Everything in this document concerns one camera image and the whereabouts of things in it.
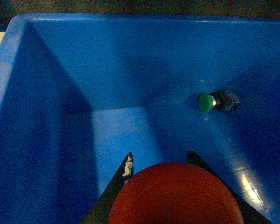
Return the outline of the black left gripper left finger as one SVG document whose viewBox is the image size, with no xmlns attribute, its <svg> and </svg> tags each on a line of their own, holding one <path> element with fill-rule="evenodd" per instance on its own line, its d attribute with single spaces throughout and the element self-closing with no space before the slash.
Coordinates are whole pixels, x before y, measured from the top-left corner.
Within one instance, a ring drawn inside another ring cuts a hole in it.
<svg viewBox="0 0 280 224">
<path fill-rule="evenodd" d="M 115 199 L 124 185 L 133 177 L 133 154 L 129 152 L 105 188 L 101 197 L 81 221 L 83 224 L 107 224 Z"/>
</svg>

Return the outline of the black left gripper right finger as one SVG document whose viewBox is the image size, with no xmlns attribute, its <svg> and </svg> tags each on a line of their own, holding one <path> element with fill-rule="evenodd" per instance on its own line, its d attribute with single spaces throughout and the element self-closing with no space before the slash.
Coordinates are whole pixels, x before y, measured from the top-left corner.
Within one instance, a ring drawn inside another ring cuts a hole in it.
<svg viewBox="0 0 280 224">
<path fill-rule="evenodd" d="M 187 151 L 187 163 L 198 166 L 213 174 L 231 192 L 242 212 L 245 224 L 271 224 L 272 222 L 260 214 L 255 208 L 237 194 L 197 153 Z"/>
</svg>

